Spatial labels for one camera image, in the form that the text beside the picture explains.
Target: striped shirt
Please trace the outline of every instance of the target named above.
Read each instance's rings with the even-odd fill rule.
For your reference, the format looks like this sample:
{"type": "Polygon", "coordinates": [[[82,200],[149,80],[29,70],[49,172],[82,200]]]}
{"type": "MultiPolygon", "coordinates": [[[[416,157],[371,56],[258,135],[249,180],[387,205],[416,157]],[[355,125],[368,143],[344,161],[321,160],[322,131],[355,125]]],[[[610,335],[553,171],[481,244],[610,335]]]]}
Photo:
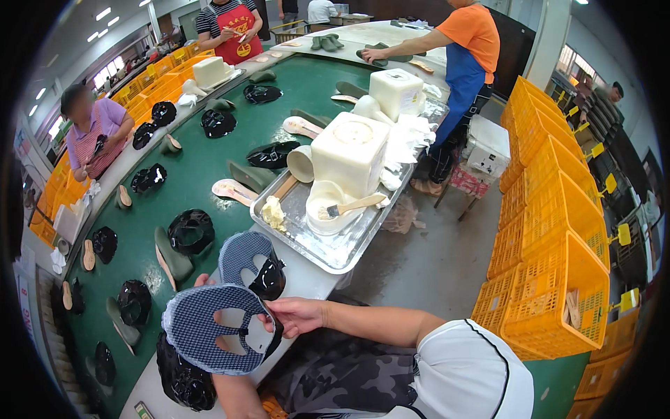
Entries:
{"type": "Polygon", "coordinates": [[[210,2],[209,6],[214,9],[216,15],[212,12],[212,9],[205,7],[202,11],[200,11],[198,19],[196,19],[196,30],[199,34],[209,32],[210,38],[216,38],[221,34],[221,29],[218,27],[216,18],[242,4],[247,6],[249,11],[256,10],[256,4],[253,2],[253,0],[230,0],[228,3],[222,5],[210,2]]]}

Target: fan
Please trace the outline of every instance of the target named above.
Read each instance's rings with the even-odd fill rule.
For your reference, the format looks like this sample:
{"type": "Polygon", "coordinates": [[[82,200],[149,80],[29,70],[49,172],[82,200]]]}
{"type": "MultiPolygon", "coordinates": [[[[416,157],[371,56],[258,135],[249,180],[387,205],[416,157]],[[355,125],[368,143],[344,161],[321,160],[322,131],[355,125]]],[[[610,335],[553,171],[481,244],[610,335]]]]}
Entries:
{"type": "Polygon", "coordinates": [[[53,226],[53,220],[44,213],[47,208],[40,208],[38,205],[42,194],[46,193],[46,181],[40,172],[35,169],[35,166],[25,165],[23,169],[23,207],[29,210],[29,212],[24,212],[24,216],[26,218],[31,216],[30,220],[27,220],[28,225],[40,224],[46,221],[53,226]],[[32,212],[33,210],[35,210],[40,217],[35,217],[32,212]]]}

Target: woman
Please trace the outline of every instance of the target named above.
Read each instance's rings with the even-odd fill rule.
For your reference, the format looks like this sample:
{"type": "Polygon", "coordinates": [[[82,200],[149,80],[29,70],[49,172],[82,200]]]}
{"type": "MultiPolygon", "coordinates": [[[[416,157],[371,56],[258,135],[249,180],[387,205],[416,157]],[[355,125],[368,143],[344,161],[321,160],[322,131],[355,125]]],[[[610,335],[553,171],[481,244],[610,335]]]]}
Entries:
{"type": "Polygon", "coordinates": [[[73,122],[65,137],[70,169],[77,182],[98,180],[123,151],[135,121],[118,103],[91,100],[90,90],[73,84],[60,97],[60,112],[73,122]]]}
{"type": "MultiPolygon", "coordinates": [[[[195,286],[207,281],[201,275],[195,286]]],[[[472,320],[296,297],[266,304],[286,339],[306,334],[266,380],[292,418],[531,417],[530,372],[472,320]]],[[[259,318],[272,333],[271,321],[259,318]]],[[[227,418],[267,419],[248,376],[212,380],[227,418]]]]}
{"type": "Polygon", "coordinates": [[[447,178],[455,160],[452,154],[454,146],[445,140],[455,128],[469,124],[472,116],[478,114],[491,98],[493,73],[500,54],[500,37],[487,8],[477,0],[448,2],[456,10],[429,34],[384,50],[366,49],[362,53],[363,59],[371,63],[373,60],[419,54],[446,46],[450,110],[438,128],[437,140],[429,151],[429,180],[412,181],[416,189],[436,196],[442,191],[441,183],[447,178]]]}
{"type": "Polygon", "coordinates": [[[257,35],[262,26],[253,0],[212,0],[196,20],[200,49],[214,48],[217,56],[232,65],[263,52],[257,35]]]}

